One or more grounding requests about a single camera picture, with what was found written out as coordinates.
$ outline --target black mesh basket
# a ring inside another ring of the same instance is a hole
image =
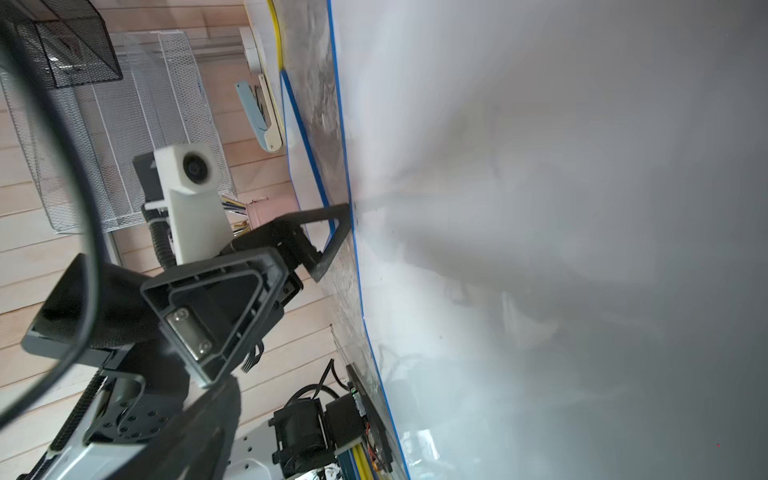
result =
[[[48,88],[123,78],[104,20],[88,0],[0,0]]]

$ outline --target wire mesh basket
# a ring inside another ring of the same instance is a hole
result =
[[[206,141],[222,172],[219,193],[235,198],[194,54],[182,31],[124,34],[124,79],[49,91],[65,119],[101,211],[104,231],[144,222],[133,159],[171,144]],[[15,79],[0,71],[8,110],[45,213],[57,232],[76,232],[78,212],[48,132],[28,111]]]
[[[0,0],[0,13],[13,27],[46,88],[123,78],[104,20],[88,0],[24,0],[23,4],[26,12],[10,0]]]

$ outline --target wooden wall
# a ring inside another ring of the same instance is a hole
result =
[[[110,31],[182,28],[195,41],[239,38],[248,19],[238,0],[96,0]],[[234,83],[249,78],[245,58],[199,64],[238,197],[242,201],[294,195],[284,151],[262,151],[250,130]],[[0,103],[0,408],[7,406],[54,361],[25,353],[19,341],[41,302],[81,250],[77,236],[56,235],[41,209],[5,103]],[[161,271],[146,226],[120,230],[115,243],[127,268]],[[264,340],[266,352],[248,374],[237,370],[243,392],[240,432],[267,418],[301,386],[316,382],[337,355],[328,299],[300,271],[305,290]],[[77,366],[6,430],[0,432],[0,480],[37,462],[93,375]],[[195,385],[190,399],[199,395]]]

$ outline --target white mesh shelf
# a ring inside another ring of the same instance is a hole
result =
[[[132,161],[170,144],[209,142],[222,172],[219,193],[235,198],[194,54],[182,31],[123,34],[123,80],[50,90],[88,173],[104,231],[141,223],[144,192]],[[27,111],[15,79],[0,71],[19,143],[45,213],[57,232],[79,230],[75,205],[48,133]]]

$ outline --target metal screw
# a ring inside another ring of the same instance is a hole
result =
[[[205,355],[212,346],[213,345],[211,345],[208,340],[203,340],[200,342],[200,345],[197,346],[197,351],[200,352],[201,355]]]
[[[177,309],[168,314],[168,319],[173,322],[183,322],[190,317],[190,311],[184,307]]]

